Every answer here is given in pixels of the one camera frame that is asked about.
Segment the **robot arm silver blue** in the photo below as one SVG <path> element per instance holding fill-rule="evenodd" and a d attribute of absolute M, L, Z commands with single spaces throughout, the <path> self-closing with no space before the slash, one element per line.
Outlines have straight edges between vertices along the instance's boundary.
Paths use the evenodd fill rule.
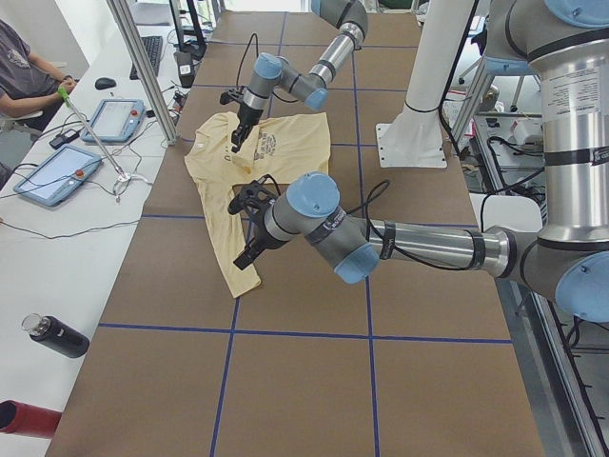
<path fill-rule="evenodd" d="M 239 151 L 260 121 L 272 91 L 284 89 L 312 109 L 320 109 L 327 85 L 346 57 L 361 48 L 367 15 L 357 1 L 312 1 L 311 8 L 340 34 L 318 64 L 301 75 L 282 57 L 262 53 L 250 83 L 221 97 L 239 103 L 239 124 L 231 134 Z M 432 167 L 423 151 L 441 148 L 432 126 L 443 121 L 442 99 L 477 1 L 438 1 L 430 6 L 403 112 L 380 124 L 382 167 Z M 435 42 L 434 28 L 446 24 L 454 45 Z M 244 210 L 255 225 L 253 239 L 234 260 L 245 269 L 266 249 L 280 248 L 303 235 L 346 283 L 367 277 L 380 259 L 408 259 L 448 271 L 486 270 L 491 276 L 525 285 L 575 317 L 608 323 L 608 1 L 492 1 L 483 57 L 491 74 L 536 73 L 540 78 L 543 135 L 542 169 L 517 183 L 484 195 L 507 192 L 545 174 L 546 224 L 535 232 L 490 227 L 431 228 L 347 215 L 328 175 L 312 171 L 293 181 L 284 194 L 264 189 L 265 175 L 243 186 L 228 206 Z"/>
<path fill-rule="evenodd" d="M 261 120 L 267 101 L 280 88 L 312 110 L 324 107 L 327 88 L 352 53 L 362 47 L 368 31 L 367 12 L 359 1 L 313 1 L 312 11 L 338 30 L 338 34 L 307 72 L 295 69 L 283 56 L 262 52 L 249 83 L 222 93 L 223 105 L 239 104 L 238 126 L 231 132 L 232 151 L 241 149 Z"/>

